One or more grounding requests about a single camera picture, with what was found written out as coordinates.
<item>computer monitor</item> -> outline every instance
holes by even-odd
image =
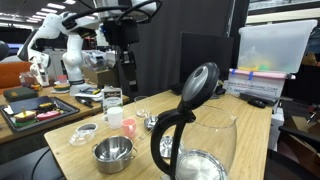
[[[214,62],[220,69],[220,80],[228,79],[233,38],[191,32],[181,33],[180,83],[200,65]]]

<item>cardboard box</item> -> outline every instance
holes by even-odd
[[[97,85],[110,85],[120,87],[118,71],[116,69],[93,71],[83,66],[84,78],[88,78],[90,82]]]
[[[320,135],[319,122],[307,123],[307,118],[309,117],[307,105],[302,106],[292,102],[286,106],[288,107],[284,108],[284,111],[288,111],[288,117],[285,118],[284,126],[313,135]],[[290,147],[303,167],[320,177],[320,157],[312,146],[299,138],[286,133],[280,133],[279,140]]]

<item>stainless steel bowl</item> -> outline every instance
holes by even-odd
[[[157,115],[152,115],[144,120],[144,127],[147,128],[147,130],[152,131],[154,125],[156,125],[156,122],[158,121]]]
[[[112,174],[129,166],[133,142],[125,136],[112,136],[93,147],[98,170]]]
[[[172,136],[163,136],[160,140],[160,154],[163,158],[171,158],[173,138]],[[183,151],[183,142],[180,141],[179,151],[180,154]]]

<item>cup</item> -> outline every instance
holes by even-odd
[[[111,129],[121,128],[121,121],[123,119],[122,107],[110,107],[107,114],[103,116],[103,120],[109,123]]]
[[[148,118],[150,116],[150,105],[148,96],[137,96],[134,98],[136,115]]]
[[[64,84],[68,82],[67,75],[59,75],[57,76],[57,78],[60,84]]]
[[[121,122],[124,135],[130,139],[136,135],[136,123],[137,121],[134,119],[124,119]]]

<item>wooden table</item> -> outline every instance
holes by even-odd
[[[160,114],[176,108],[180,96],[166,91],[150,97],[152,114]],[[224,95],[220,99],[209,100],[205,104],[231,111],[237,120],[237,149],[233,166],[230,170],[231,179],[263,179],[268,147],[269,130],[271,124],[271,108],[259,109],[247,104],[231,95]],[[150,134],[144,140],[139,136],[144,133],[143,118],[134,113],[133,104],[124,106],[124,118],[135,118],[137,135],[134,138],[136,157],[123,171],[116,174],[102,174],[96,167],[92,154],[92,147],[107,137],[122,135],[122,130],[112,130],[97,115],[83,121],[78,121],[45,134],[54,157],[61,167],[65,177],[72,179],[160,179],[163,175],[151,157]],[[96,123],[99,128],[93,141],[80,147],[71,146],[68,141],[75,129],[85,123]]]
[[[18,138],[22,138],[22,137],[30,135],[30,134],[34,134],[36,132],[40,132],[40,131],[48,129],[48,128],[52,128],[54,126],[61,125],[63,123],[69,122],[69,121],[81,119],[86,116],[92,116],[92,115],[95,115],[96,113],[102,111],[100,103],[93,102],[92,103],[93,108],[91,109],[91,108],[77,102],[74,97],[69,95],[69,93],[52,94],[51,93],[52,90],[53,90],[53,87],[44,88],[42,91],[39,92],[39,96],[58,97],[61,100],[79,108],[80,111],[76,114],[67,116],[65,118],[61,118],[59,120],[52,121],[50,123],[43,124],[43,125],[38,126],[36,128],[32,128],[30,130],[25,130],[25,131],[21,131],[21,132],[13,132],[10,129],[9,125],[4,120],[4,118],[0,115],[0,125],[2,126],[2,130],[0,130],[0,144],[5,143],[5,142],[9,142],[9,141],[12,141],[12,140],[15,140]],[[129,98],[127,96],[123,96],[124,102],[127,102],[128,100],[129,100]],[[8,104],[8,102],[6,101],[6,99],[4,98],[3,95],[0,97],[0,104],[1,105]]]

